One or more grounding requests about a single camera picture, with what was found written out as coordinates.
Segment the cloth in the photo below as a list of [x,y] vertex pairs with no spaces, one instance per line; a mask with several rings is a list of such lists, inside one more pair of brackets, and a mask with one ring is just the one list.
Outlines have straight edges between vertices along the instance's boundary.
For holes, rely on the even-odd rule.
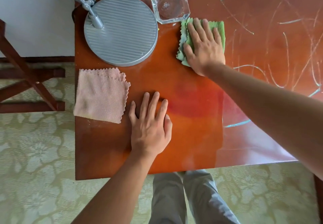
[[129,87],[118,68],[80,69],[74,115],[121,123]]
[[196,224],[239,224],[205,170],[156,174],[149,224],[187,223],[184,189]]
[[[178,48],[178,52],[176,55],[176,58],[182,61],[183,65],[186,66],[190,66],[187,62],[187,59],[184,55],[183,52],[183,44],[186,42],[187,44],[189,44],[192,47],[192,50],[194,51],[194,45],[191,39],[191,36],[187,30],[187,24],[188,23],[192,23],[193,22],[193,18],[189,17],[188,19],[184,20],[181,22],[181,39],[180,39],[180,44],[179,44],[179,48]],[[223,52],[224,52],[224,48],[225,48],[225,34],[224,34],[224,22],[220,21],[220,22],[211,22],[209,21],[209,27],[213,33],[213,29],[216,27],[218,28],[219,34],[221,36],[221,41],[222,41],[222,46],[223,46]]]

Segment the left arm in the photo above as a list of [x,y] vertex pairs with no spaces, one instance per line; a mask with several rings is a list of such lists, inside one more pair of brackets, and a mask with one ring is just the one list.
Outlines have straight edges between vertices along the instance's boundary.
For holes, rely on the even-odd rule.
[[166,115],[167,100],[155,117],[159,92],[155,92],[148,106],[146,92],[135,115],[132,101],[129,117],[132,124],[131,153],[123,166],[87,204],[72,223],[130,223],[143,182],[155,157],[168,145],[172,137],[172,122]]

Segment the light green cloth edge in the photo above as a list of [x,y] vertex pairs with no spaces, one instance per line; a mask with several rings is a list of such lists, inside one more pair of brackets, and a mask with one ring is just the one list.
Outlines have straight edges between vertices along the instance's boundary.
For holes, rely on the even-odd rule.
[[[183,44],[186,42],[187,44],[189,44],[192,47],[192,50],[194,51],[194,46],[192,43],[192,39],[191,36],[189,35],[188,31],[187,31],[187,24],[188,23],[192,23],[193,22],[193,18],[189,17],[188,19],[184,20],[181,22],[181,39],[180,39],[180,43],[179,43],[179,48],[178,48],[178,52],[176,55],[176,58],[182,61],[183,65],[186,66],[190,66],[186,60],[186,57],[184,55],[183,52]],[[211,31],[213,32],[213,29],[216,27],[218,28],[219,34],[221,36],[221,41],[222,41],[222,46],[223,46],[223,52],[224,52],[224,48],[225,48],[225,34],[224,34],[224,22],[220,21],[220,22],[215,22],[215,21],[209,21],[209,27],[211,29]]]

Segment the pink cloth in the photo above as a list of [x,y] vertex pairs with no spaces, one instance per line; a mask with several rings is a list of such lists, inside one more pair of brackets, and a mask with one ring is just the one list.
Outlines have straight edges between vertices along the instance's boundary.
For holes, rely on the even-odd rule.
[[74,115],[120,124],[129,87],[118,68],[80,69]]

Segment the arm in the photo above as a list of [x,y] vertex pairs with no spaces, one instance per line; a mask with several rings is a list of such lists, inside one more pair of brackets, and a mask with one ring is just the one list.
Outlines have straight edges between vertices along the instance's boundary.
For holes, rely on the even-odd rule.
[[150,166],[172,137],[172,122],[166,114],[167,100],[163,100],[155,117],[158,99],[159,93],[155,92],[148,106],[149,93],[145,93],[139,119],[132,101],[129,112],[131,153],[72,223],[130,223]]
[[188,26],[195,53],[184,46],[188,63],[216,82],[259,128],[323,180],[323,103],[267,84],[225,65],[221,37],[203,21]]

